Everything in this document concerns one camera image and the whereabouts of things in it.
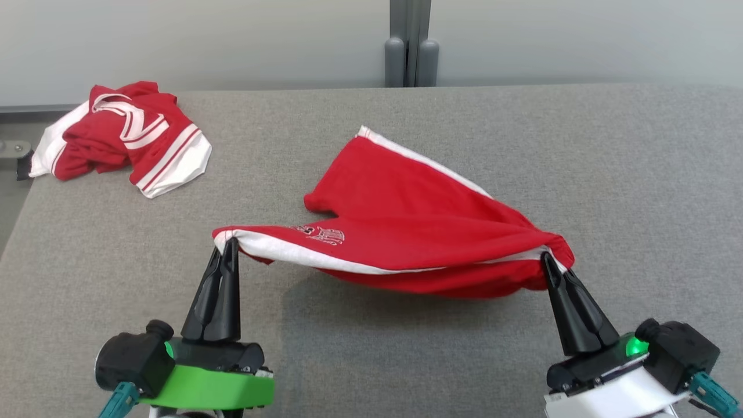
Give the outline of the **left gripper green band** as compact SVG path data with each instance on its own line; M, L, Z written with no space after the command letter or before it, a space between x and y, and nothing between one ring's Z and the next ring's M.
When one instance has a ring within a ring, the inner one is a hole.
M271 405L273 372L257 343L241 343L239 241L213 249L181 330L165 343L175 367L152 407L183 410L242 410ZM231 342L196 344L194 341Z

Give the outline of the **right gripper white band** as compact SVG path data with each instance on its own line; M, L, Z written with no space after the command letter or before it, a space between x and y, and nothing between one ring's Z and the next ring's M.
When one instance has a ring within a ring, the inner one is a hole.
M547 292L564 355L591 354L618 342L620 336L573 270L561 272L547 251L541 254ZM618 365L573 391L560 389L544 397L547 417L677 417L677 403L689 391L672 394L643 366L648 345L623 335L611 353Z

